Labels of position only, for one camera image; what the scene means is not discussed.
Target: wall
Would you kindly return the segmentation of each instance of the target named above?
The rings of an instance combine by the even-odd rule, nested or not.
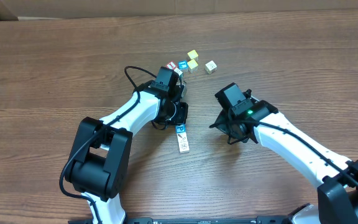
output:
[[[0,0],[0,14],[11,19],[356,8],[358,0]]]

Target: blue cube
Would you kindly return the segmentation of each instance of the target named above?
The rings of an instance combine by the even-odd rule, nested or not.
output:
[[[178,68],[179,70],[181,70],[182,72],[188,72],[189,71],[189,66],[187,65],[187,61],[183,60],[178,62]]]

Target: yellow cube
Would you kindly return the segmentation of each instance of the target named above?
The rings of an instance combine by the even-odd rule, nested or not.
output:
[[[188,60],[196,60],[198,62],[198,53],[196,50],[192,50],[191,52],[187,53],[187,59]]]
[[[189,61],[189,62],[187,62],[187,65],[189,66],[189,72],[190,73],[193,73],[193,72],[197,71],[198,64],[194,59]]]

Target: wood grain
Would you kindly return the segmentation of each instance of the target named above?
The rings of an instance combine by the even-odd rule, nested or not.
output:
[[[220,111],[214,94],[231,82],[358,159],[358,10],[0,22],[0,223],[90,217],[84,201],[58,189],[79,122],[130,98],[126,65],[156,73],[192,49],[200,68],[185,74],[191,152],[179,154],[172,129],[137,134],[121,194],[130,217],[239,218],[316,203],[272,151],[228,146],[208,128]],[[207,75],[210,60],[218,70]]]

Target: wooden table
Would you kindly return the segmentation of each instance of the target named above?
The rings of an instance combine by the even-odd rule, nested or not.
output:
[[[157,73],[193,49],[200,67],[185,74],[191,152],[179,154],[173,129],[148,124],[135,136],[121,193],[130,217],[240,218],[316,203],[281,157],[252,142],[228,146],[208,128],[221,110],[214,94],[232,82],[358,159],[358,11],[0,22],[0,223],[89,218],[85,201],[58,188],[78,124],[131,97],[126,65]],[[218,70],[207,75],[210,60]],[[150,79],[131,75],[137,84]]]

